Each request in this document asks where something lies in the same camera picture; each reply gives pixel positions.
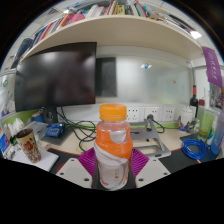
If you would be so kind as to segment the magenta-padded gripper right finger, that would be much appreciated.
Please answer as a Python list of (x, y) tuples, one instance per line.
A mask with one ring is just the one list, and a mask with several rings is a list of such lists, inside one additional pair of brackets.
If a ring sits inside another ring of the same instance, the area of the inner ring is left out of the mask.
[(141, 188), (168, 175), (170, 172), (157, 158), (149, 158), (137, 149), (132, 150), (129, 188)]

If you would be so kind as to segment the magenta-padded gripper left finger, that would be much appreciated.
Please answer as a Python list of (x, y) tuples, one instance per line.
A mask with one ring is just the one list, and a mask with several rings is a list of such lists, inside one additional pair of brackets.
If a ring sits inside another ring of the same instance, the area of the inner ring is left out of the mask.
[(89, 149), (79, 158), (70, 158), (59, 169), (57, 176), (83, 188), (96, 189), (99, 172), (94, 149)]

